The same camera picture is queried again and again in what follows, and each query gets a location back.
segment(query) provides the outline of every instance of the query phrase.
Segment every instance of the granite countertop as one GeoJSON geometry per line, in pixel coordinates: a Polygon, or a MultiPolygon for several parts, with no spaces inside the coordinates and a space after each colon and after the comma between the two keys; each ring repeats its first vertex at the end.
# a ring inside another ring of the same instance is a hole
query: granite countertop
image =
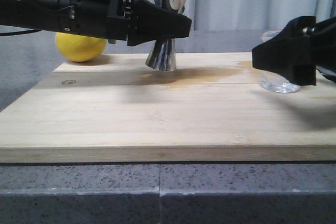
{"type": "MultiPolygon", "coordinates": [[[[250,51],[262,33],[195,31],[176,42],[176,51],[250,51]]],[[[54,36],[0,39],[0,111],[64,61],[54,36]]],[[[149,52],[151,46],[121,41],[105,52],[149,52]]],[[[334,224],[335,201],[332,162],[0,166],[1,224],[334,224]]]]}

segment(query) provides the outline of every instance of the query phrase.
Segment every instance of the gray surface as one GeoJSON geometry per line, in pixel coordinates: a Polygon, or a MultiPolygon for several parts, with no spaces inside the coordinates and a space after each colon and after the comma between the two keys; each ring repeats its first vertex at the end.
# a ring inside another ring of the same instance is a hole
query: gray surface
{"type": "MultiPolygon", "coordinates": [[[[250,51],[262,33],[194,32],[177,51],[250,51]]],[[[0,110],[64,61],[54,36],[0,38],[0,110]]],[[[0,166],[0,223],[334,224],[335,181],[335,164],[0,166]]]]}

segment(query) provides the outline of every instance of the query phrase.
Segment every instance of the robotic arm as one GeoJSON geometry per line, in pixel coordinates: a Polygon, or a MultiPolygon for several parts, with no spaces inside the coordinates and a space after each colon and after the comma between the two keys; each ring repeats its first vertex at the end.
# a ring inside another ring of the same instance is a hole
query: robotic arm
{"type": "Polygon", "coordinates": [[[0,0],[0,25],[127,40],[128,46],[188,37],[191,22],[147,0],[0,0]]]}

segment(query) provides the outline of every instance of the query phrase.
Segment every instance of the lemon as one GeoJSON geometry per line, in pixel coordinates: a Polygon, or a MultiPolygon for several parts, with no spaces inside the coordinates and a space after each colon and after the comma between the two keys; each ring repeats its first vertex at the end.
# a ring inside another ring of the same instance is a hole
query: lemon
{"type": "Polygon", "coordinates": [[[67,59],[75,62],[92,60],[100,55],[107,40],[82,35],[56,33],[56,46],[67,59]]]}

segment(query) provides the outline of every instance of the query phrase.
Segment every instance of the clear glass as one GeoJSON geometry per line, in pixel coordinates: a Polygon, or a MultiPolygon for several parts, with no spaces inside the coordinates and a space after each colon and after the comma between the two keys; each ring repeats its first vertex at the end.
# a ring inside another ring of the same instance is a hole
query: clear glass
{"type": "MultiPolygon", "coordinates": [[[[281,31],[267,31],[261,36],[261,41],[266,42],[281,31]]],[[[262,71],[260,74],[260,86],[277,93],[294,93],[300,90],[300,86],[290,83],[286,78],[272,72],[262,71]]]]}

